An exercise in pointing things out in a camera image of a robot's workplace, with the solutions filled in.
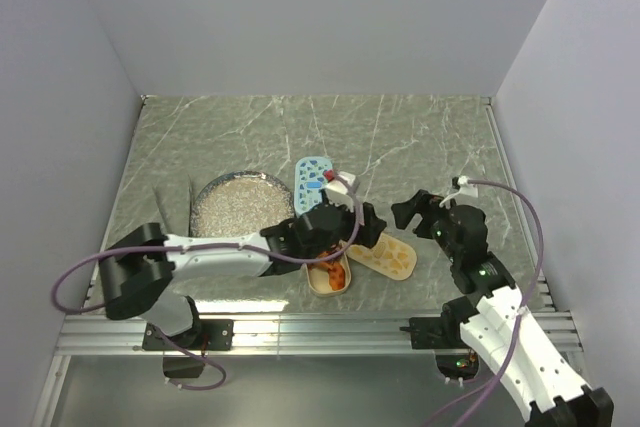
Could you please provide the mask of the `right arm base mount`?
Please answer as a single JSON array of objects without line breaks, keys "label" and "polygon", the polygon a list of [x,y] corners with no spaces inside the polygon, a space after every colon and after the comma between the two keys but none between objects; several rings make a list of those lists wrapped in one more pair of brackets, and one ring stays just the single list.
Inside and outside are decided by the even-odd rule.
[{"label": "right arm base mount", "polygon": [[466,297],[446,302],[438,317],[411,317],[399,330],[410,337],[413,350],[433,350],[438,371],[451,380],[471,382],[478,374],[477,354],[462,340],[460,326],[477,310]]}]

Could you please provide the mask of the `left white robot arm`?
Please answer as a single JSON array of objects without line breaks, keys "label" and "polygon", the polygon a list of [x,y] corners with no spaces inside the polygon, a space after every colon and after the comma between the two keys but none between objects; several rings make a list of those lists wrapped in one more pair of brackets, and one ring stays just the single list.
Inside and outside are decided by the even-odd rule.
[{"label": "left white robot arm", "polygon": [[286,275],[341,244],[373,247],[387,223],[365,203],[360,211],[320,204],[300,217],[236,238],[192,238],[144,224],[111,246],[99,262],[104,308],[110,320],[141,317],[178,348],[195,346],[202,325],[194,301],[172,292],[191,279]]}]

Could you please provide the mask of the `blue lunch box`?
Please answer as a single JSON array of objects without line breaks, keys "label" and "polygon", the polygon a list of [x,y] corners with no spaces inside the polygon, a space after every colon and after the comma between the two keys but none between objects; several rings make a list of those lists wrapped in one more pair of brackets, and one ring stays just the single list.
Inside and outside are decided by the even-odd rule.
[{"label": "blue lunch box", "polygon": [[294,205],[294,211],[298,218],[301,218],[307,215],[311,210],[313,210],[318,205],[317,202],[306,202],[306,203],[296,203]]}]

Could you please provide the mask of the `blue patterned lid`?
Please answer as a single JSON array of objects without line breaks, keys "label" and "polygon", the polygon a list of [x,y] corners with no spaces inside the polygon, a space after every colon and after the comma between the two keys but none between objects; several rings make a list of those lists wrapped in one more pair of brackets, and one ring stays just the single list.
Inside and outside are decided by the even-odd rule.
[{"label": "blue patterned lid", "polygon": [[324,173],[332,169],[331,160],[320,156],[303,157],[296,163],[293,197],[297,216],[322,202],[321,191],[327,184]]}]

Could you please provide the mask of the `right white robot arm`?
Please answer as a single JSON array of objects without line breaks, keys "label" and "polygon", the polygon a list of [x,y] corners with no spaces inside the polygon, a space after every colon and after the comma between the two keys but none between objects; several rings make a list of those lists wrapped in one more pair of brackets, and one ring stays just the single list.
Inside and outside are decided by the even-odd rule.
[{"label": "right white robot arm", "polygon": [[414,233],[435,241],[451,262],[461,297],[444,304],[442,338],[466,345],[493,378],[478,389],[475,411],[498,385],[518,407],[527,426],[609,426],[614,403],[593,388],[556,349],[527,306],[504,264],[489,250],[485,213],[470,205],[418,191],[392,207],[404,229],[421,218]]}]

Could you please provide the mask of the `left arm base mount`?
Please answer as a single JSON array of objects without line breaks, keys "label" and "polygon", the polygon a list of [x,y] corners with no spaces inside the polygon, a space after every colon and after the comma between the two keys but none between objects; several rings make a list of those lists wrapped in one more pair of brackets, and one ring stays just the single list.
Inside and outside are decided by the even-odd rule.
[{"label": "left arm base mount", "polygon": [[163,373],[169,380],[195,380],[204,373],[206,366],[197,357],[208,358],[210,354],[230,352],[233,336],[234,321],[231,319],[202,320],[196,334],[169,340],[157,327],[148,324],[141,350],[162,355]]}]

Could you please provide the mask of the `beige patterned lid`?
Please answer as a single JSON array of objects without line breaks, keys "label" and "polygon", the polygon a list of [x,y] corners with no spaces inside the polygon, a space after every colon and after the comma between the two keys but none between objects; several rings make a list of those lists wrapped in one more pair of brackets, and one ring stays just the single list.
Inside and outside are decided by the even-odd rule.
[{"label": "beige patterned lid", "polygon": [[408,279],[417,265],[415,250],[386,233],[380,235],[374,247],[353,244],[346,254],[349,259],[394,281]]}]

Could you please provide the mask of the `beige lunch box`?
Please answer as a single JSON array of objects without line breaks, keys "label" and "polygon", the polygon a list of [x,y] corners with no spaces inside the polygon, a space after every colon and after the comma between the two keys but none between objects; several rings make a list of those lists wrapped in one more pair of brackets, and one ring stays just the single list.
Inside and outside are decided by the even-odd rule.
[{"label": "beige lunch box", "polygon": [[350,286],[352,280],[352,274],[348,258],[345,254],[339,258],[346,270],[346,286],[339,291],[333,291],[329,285],[329,276],[326,271],[325,264],[321,264],[316,267],[312,264],[306,266],[307,281],[311,291],[320,297],[330,297],[343,294]]}]

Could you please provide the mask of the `spotted orange food piece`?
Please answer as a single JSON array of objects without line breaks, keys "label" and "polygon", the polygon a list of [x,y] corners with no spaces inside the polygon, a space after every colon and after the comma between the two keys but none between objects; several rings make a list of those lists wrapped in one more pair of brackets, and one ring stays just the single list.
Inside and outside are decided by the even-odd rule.
[{"label": "spotted orange food piece", "polygon": [[346,286],[346,270],[341,261],[333,259],[325,263],[329,276],[329,285],[333,291],[342,290]]}]

